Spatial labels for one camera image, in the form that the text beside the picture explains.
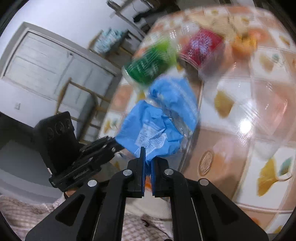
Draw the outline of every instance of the white wall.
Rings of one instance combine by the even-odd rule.
[[[121,0],[116,0],[116,2],[120,5],[123,3]],[[147,6],[140,0],[134,2],[134,7],[137,11],[147,9]],[[125,30],[128,28],[136,33],[119,17],[110,18],[112,12],[106,0],[29,0],[16,13],[1,35],[0,57],[23,22],[45,28],[84,48],[88,47],[89,42],[101,29],[106,30],[112,27]],[[131,20],[136,14],[132,5],[122,13]],[[14,108],[16,103],[21,103],[19,110]],[[54,100],[46,99],[22,87],[0,80],[0,112],[22,123],[35,126],[40,119],[54,114],[55,105]]]

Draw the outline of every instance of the table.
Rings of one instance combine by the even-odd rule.
[[[181,44],[183,39],[179,36],[184,36],[192,27],[190,16],[194,15],[241,17],[246,20],[248,31],[259,35],[258,49],[245,64],[232,58],[231,46],[226,43],[223,63],[231,67],[220,78],[218,87],[228,91],[239,106],[248,100],[264,103],[268,97],[264,93],[269,88],[273,100],[271,104],[278,108],[281,104],[285,105],[285,112],[281,116],[283,120],[276,127],[282,133],[287,132],[288,139],[280,145],[272,158],[263,157],[261,154],[270,151],[268,147],[274,148],[268,135],[257,127],[249,127],[248,123],[238,129],[227,118],[221,117],[215,109],[214,100],[211,102],[206,98],[206,85],[191,75],[189,81],[198,99],[201,121],[198,136],[183,156],[181,172],[189,179],[209,179],[267,233],[277,233],[296,205],[296,134],[294,128],[291,128],[295,122],[293,110],[296,110],[296,45],[282,24],[264,9],[201,7],[159,19],[135,56],[141,56],[149,46],[164,36]],[[169,74],[183,76],[185,73],[173,68]],[[143,93],[137,93],[123,78],[99,136],[115,136],[124,118],[137,101],[143,98]],[[274,123],[276,116],[274,112],[267,112],[264,118],[264,123],[269,126]]]

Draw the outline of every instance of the wall outlet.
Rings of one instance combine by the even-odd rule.
[[[15,103],[15,109],[17,109],[17,110],[20,109],[20,103]]]

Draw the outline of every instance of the person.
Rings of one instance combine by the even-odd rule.
[[[47,215],[76,192],[68,190],[54,203],[28,204],[1,195],[0,211],[12,230],[25,240],[27,233]],[[151,180],[146,178],[145,196],[141,199],[127,198],[123,219],[122,241],[163,241],[172,239],[172,217],[167,200],[154,198]]]

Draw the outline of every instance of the blue wrapper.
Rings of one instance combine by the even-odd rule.
[[[199,111],[195,94],[186,78],[163,75],[150,86],[148,97],[172,118],[179,131],[184,129],[180,128],[179,117],[181,117],[190,130],[189,134],[194,132],[198,123]]]
[[[176,153],[182,138],[162,109],[141,100],[125,118],[115,140],[136,157],[140,156],[141,146],[144,146],[146,163],[150,166],[154,157]]]

